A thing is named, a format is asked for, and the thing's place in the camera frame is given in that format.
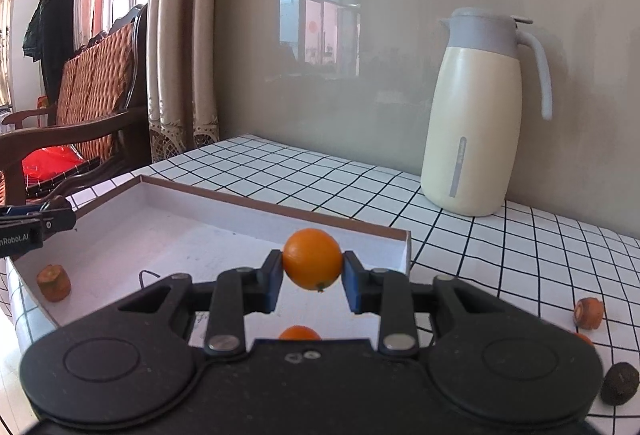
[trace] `white thermos jug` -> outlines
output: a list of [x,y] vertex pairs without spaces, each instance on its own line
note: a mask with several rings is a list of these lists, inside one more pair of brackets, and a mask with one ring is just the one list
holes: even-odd
[[448,211],[484,216],[507,192],[522,118],[518,44],[533,49],[542,87],[542,117],[551,119],[549,66],[540,42],[516,23],[477,8],[442,21],[450,31],[424,150],[424,195]]

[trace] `dark jacket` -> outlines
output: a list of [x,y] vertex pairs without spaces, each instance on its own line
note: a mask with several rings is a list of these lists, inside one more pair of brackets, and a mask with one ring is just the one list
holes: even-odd
[[33,61],[41,61],[47,98],[50,104],[56,102],[62,70],[74,53],[74,0],[40,0],[22,50]]

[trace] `orange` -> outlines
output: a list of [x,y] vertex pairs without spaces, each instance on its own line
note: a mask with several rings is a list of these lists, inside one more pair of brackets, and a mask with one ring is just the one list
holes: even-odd
[[581,334],[580,332],[575,332],[574,333],[576,336],[578,336],[582,341],[586,341],[587,343],[589,343],[591,346],[593,346],[593,341],[591,341],[591,339],[589,339],[587,336],[585,336],[584,334]]
[[342,272],[342,252],[334,238],[320,229],[301,229],[282,250],[282,265],[291,281],[322,292]]
[[286,341],[320,341],[321,337],[318,333],[309,327],[302,325],[293,325],[280,334],[278,339]]

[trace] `grid tablecloth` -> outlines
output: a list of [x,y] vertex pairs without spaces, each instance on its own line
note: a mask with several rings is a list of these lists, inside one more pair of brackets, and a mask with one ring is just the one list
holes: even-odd
[[[569,331],[574,303],[598,297],[606,320],[593,332],[603,366],[640,368],[640,243],[608,229],[514,202],[491,216],[444,211],[420,192],[419,177],[245,135],[152,164],[76,193],[79,208],[133,175],[145,174],[283,206],[412,232],[411,280],[456,275]],[[53,329],[10,262],[8,288],[22,350]],[[431,341],[417,315],[420,344]],[[590,421],[603,433],[636,435],[640,393],[620,407],[596,399]]]

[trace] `jug lid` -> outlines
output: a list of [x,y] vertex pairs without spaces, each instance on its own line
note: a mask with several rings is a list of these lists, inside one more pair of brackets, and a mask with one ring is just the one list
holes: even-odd
[[516,20],[491,11],[462,7],[451,14],[449,47],[485,50],[511,58],[518,57]]
[[455,18],[456,16],[476,16],[481,18],[492,18],[502,21],[509,21],[510,23],[514,21],[512,16],[505,16],[503,14],[496,14],[495,12],[491,12],[486,9],[481,9],[478,7],[461,7],[459,9],[455,9],[451,13],[451,17]]

